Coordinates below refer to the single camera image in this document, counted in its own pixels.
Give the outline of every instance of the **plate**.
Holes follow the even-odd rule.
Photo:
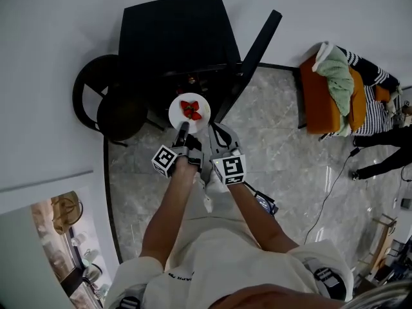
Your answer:
[[[185,117],[183,110],[180,107],[180,101],[185,100],[186,102],[194,102],[195,100],[199,103],[199,110],[197,111],[201,115],[200,120],[192,120]],[[207,126],[211,118],[211,107],[209,103],[205,100],[203,96],[195,93],[184,93],[177,96],[169,107],[169,120],[174,128],[180,129],[180,125],[188,121],[189,122],[189,134],[197,133],[199,130]]]

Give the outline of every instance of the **person in black pants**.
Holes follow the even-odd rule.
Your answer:
[[[412,163],[412,126],[396,128],[372,136],[356,136],[353,144],[356,147],[393,145],[400,149],[380,164],[371,165],[352,172],[352,180],[365,180]]]

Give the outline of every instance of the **strawberry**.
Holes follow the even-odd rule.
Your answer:
[[[183,114],[185,115],[186,118],[191,119],[192,114],[193,114],[193,110],[192,109],[186,109],[186,110],[183,111]]]
[[[187,109],[188,107],[190,107],[190,104],[189,104],[189,102],[186,102],[185,100],[181,100],[181,101],[180,101],[180,107],[181,107],[183,110],[185,110],[185,109]]]
[[[193,110],[197,111],[199,110],[199,103],[197,100],[195,100],[194,102],[191,102],[191,106],[193,108]]]
[[[193,120],[200,120],[201,119],[201,115],[199,113],[197,113],[196,111],[193,111],[192,113],[192,119]]]

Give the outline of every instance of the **white t-shirt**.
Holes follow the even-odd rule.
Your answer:
[[[105,308],[116,308],[125,296],[135,296],[145,309],[207,309],[226,295],[262,284],[319,293],[313,274],[302,264],[307,258],[338,273],[347,289],[346,300],[351,299],[352,273],[331,241],[281,254],[265,252],[227,229],[212,229],[190,245],[178,267],[166,272],[152,257],[122,263]]]

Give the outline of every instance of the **t-shirt sleeve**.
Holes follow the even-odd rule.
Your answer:
[[[317,243],[309,243],[303,246],[296,247],[288,252],[291,256],[297,258],[304,263],[311,258],[319,260],[324,268],[329,268],[338,274],[346,288],[345,301],[352,299],[353,292],[353,274],[345,260],[328,239]]]
[[[123,262],[117,268],[115,280],[104,301],[104,308],[116,308],[125,296],[133,296],[142,303],[148,282],[163,272],[162,264],[153,257],[137,257]]]

